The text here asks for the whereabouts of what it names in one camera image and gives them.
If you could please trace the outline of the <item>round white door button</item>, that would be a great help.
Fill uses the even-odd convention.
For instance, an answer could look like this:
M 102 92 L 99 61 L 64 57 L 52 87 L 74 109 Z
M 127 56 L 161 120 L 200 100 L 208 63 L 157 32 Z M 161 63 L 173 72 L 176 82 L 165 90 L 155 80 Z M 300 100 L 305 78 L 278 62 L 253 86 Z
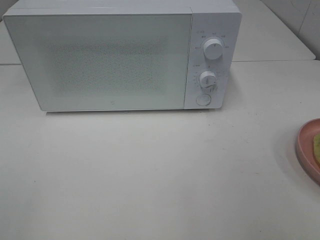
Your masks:
M 207 106 L 211 103 L 211 96 L 208 94 L 201 94 L 196 97 L 196 103 L 199 106 Z

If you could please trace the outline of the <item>white microwave oven body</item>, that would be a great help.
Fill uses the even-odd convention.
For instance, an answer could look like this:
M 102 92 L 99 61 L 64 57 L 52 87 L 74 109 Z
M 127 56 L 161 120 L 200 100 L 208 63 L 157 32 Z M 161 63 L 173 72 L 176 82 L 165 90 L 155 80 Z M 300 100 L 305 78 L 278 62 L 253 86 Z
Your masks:
M 242 20 L 240 10 L 231 0 L 19 0 L 2 18 L 6 26 L 7 16 L 186 14 L 191 15 L 191 23 L 183 108 L 83 111 L 218 109 L 223 104 Z M 221 38 L 224 43 L 222 56 L 215 60 L 207 59 L 203 52 L 204 41 L 212 37 Z M 214 72 L 217 76 L 216 86 L 211 89 L 200 86 L 199 76 L 205 71 Z M 202 94 L 210 95 L 209 105 L 200 106 L 196 103 L 197 96 Z

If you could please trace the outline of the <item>upper white power knob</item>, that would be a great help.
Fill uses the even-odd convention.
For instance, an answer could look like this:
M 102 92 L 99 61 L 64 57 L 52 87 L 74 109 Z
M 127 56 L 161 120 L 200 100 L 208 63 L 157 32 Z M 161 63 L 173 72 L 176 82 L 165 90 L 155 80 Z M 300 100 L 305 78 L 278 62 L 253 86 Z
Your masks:
M 206 59 L 216 60 L 220 58 L 224 52 L 224 42 L 219 37 L 210 37 L 203 42 L 202 49 Z

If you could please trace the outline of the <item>pink round plate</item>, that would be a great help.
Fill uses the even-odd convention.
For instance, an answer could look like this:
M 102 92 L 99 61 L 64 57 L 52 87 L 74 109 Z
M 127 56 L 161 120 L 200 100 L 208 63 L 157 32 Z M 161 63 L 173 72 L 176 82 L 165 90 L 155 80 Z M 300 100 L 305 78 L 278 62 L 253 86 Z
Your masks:
M 295 142 L 295 152 L 303 170 L 319 186 L 320 162 L 314 154 L 314 137 L 320 133 L 320 119 L 312 119 L 299 129 Z

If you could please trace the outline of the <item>sandwich with yellow filling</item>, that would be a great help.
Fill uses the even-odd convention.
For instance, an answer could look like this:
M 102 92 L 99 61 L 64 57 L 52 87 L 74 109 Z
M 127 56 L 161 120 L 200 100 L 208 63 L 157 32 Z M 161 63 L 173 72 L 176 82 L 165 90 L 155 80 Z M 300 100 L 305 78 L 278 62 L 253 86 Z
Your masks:
M 320 134 L 313 137 L 313 154 L 316 162 L 320 164 Z

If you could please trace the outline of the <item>lower white timer knob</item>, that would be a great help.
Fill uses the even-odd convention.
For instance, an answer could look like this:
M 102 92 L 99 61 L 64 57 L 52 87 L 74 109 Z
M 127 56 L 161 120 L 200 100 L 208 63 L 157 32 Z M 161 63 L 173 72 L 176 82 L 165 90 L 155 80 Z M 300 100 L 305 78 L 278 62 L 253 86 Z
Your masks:
M 217 85 L 217 76 L 212 71 L 204 71 L 199 75 L 199 84 L 203 89 L 212 89 Z

